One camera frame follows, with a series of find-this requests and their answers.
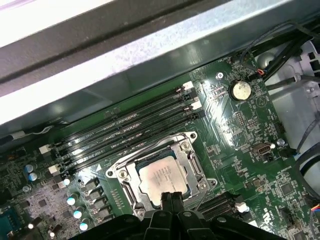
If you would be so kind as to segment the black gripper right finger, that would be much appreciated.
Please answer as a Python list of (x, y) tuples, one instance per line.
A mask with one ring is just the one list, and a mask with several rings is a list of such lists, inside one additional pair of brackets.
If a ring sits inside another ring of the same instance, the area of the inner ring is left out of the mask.
[(182, 193), (174, 192), (174, 211), (184, 240), (281, 240), (282, 237), (228, 215), (205, 220), (198, 211), (185, 210)]

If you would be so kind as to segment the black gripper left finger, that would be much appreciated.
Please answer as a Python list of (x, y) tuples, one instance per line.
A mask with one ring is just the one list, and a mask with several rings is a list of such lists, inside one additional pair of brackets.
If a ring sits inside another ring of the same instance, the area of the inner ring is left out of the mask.
[(147, 212), (143, 220), (131, 214), (124, 214), (74, 238), (76, 240), (170, 240), (172, 226), (173, 194), (163, 192), (160, 210)]

